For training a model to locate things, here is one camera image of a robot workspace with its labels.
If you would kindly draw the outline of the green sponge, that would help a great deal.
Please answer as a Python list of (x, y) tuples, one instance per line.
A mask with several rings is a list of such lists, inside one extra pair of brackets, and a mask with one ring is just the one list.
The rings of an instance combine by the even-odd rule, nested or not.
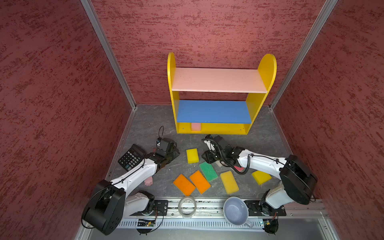
[(218, 178), (218, 175), (211, 164), (204, 162), (199, 164), (199, 167), (209, 183)]

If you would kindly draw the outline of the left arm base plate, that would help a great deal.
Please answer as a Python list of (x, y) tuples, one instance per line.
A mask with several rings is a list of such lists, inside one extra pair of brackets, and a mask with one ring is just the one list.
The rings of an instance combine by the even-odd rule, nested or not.
[(168, 204), (168, 200), (152, 200), (149, 201), (145, 209), (139, 212), (138, 214), (140, 216), (155, 216), (158, 211), (162, 212), (163, 214), (166, 214), (168, 211)]

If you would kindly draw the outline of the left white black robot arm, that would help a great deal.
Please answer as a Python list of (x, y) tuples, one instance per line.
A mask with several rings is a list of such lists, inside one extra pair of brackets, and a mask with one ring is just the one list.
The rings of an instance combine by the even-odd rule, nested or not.
[(157, 139), (155, 151), (149, 154), (133, 144), (118, 160), (126, 170), (122, 176), (97, 183), (81, 218), (82, 225), (90, 224), (104, 235), (112, 233), (123, 218), (135, 213), (158, 214), (154, 195), (141, 191), (131, 192), (150, 179), (180, 155), (177, 143), (168, 138)]

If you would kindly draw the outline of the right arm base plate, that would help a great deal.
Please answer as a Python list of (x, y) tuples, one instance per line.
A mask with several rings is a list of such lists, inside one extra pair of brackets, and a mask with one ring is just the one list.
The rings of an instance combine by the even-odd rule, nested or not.
[(250, 217), (285, 217), (287, 215), (283, 206), (274, 209), (264, 201), (246, 200), (245, 204), (249, 210)]

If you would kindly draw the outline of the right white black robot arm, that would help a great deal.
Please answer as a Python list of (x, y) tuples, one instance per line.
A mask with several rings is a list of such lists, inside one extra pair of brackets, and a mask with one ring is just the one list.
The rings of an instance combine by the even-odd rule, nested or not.
[(285, 205), (296, 202), (308, 205), (314, 198), (318, 177), (297, 156), (271, 157), (242, 147), (231, 147), (222, 137), (207, 135), (202, 139), (208, 150), (202, 158), (208, 163), (220, 162), (239, 175), (250, 169), (261, 171), (280, 180), (279, 185), (264, 193), (257, 211), (264, 216), (279, 213)]

